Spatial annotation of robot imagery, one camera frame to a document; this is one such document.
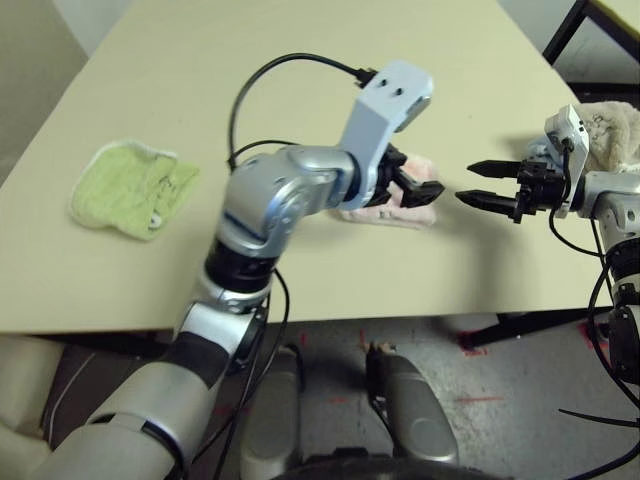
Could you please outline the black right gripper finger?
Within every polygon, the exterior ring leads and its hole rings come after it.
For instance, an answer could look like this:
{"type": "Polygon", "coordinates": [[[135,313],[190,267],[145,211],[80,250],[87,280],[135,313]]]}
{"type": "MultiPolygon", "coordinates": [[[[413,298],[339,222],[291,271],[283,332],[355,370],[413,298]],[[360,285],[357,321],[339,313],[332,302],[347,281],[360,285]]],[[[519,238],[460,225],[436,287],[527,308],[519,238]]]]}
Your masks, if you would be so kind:
{"type": "Polygon", "coordinates": [[[520,166],[518,161],[483,160],[469,165],[467,170],[486,178],[516,178],[520,166]]]}
{"type": "Polygon", "coordinates": [[[455,197],[470,207],[498,214],[513,214],[517,206],[515,198],[483,190],[459,191],[455,197]]]}

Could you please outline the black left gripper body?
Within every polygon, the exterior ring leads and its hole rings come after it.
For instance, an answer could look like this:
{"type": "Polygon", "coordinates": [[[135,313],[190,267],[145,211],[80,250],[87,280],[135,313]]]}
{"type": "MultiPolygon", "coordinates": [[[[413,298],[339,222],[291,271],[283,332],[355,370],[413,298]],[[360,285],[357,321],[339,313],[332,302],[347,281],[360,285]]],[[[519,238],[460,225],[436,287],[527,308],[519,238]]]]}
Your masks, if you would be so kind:
{"type": "Polygon", "coordinates": [[[388,202],[391,198],[388,188],[397,170],[390,168],[390,149],[386,149],[378,164],[377,181],[374,193],[369,200],[370,206],[384,205],[388,202]]]}

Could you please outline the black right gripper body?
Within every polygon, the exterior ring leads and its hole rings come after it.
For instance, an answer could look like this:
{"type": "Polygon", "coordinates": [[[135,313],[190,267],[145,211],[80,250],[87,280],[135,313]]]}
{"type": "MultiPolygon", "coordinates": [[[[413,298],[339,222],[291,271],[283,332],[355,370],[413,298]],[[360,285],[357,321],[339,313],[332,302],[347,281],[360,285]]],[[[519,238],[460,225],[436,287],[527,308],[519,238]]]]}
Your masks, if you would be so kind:
{"type": "Polygon", "coordinates": [[[512,220],[517,224],[524,215],[535,215],[538,211],[558,207],[564,198],[564,172],[545,162],[523,161],[517,170],[516,180],[520,189],[515,196],[512,220]]]}

